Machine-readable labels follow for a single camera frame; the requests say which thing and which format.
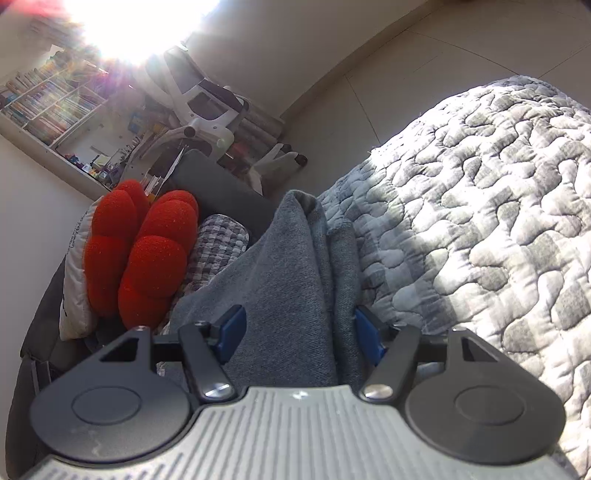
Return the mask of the grey knit cat sweater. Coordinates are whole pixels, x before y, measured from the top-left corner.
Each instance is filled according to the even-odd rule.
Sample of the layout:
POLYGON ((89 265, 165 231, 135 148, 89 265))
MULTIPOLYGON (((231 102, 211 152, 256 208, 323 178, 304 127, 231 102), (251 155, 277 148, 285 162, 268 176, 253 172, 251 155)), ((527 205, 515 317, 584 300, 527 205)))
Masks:
POLYGON ((224 366, 236 387, 359 388, 368 371, 353 313, 360 295, 352 222, 329 224, 317 198, 290 191, 256 244, 178 301, 168 330, 240 305, 245 336, 224 366))

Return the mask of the red knitted knot cushion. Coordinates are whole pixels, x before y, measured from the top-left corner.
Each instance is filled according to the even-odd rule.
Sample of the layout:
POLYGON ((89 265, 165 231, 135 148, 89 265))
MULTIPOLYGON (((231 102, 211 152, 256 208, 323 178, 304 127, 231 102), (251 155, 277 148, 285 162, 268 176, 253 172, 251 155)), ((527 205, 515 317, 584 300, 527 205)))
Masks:
POLYGON ((197 241, 199 207, 184 190, 149 201, 126 180, 103 196, 84 253, 87 295, 102 320, 130 330, 160 327, 197 241))

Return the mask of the grey white quilted blanket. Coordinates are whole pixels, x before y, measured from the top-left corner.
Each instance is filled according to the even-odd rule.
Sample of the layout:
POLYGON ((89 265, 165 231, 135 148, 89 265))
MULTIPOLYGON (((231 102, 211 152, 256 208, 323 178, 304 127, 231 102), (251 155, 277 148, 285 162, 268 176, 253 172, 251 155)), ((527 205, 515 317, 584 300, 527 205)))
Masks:
POLYGON ((405 392, 235 386, 140 474, 588 478, 589 110, 526 76, 476 87, 315 198, 353 224, 355 311, 422 333, 405 392))

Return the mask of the white office chair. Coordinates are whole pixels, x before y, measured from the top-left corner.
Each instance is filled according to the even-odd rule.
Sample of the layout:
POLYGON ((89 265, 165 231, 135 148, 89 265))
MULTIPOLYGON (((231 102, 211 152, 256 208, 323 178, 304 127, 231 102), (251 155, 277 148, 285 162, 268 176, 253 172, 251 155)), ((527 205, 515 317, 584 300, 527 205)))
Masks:
POLYGON ((196 149, 263 195, 308 164, 307 156, 280 141, 280 119, 208 79, 186 49, 150 59, 134 80, 165 110, 165 123, 130 155, 125 179, 149 177, 165 152, 196 149))

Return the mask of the white bookshelf with books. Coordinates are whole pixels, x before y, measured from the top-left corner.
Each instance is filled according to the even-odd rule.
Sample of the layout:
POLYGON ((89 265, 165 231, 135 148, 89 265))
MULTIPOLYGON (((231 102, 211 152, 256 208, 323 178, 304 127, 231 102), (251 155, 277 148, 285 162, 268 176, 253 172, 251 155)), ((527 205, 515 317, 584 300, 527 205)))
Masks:
POLYGON ((54 46, 1 82, 1 135, 96 199, 114 188, 138 143, 144 97, 125 69, 54 46))

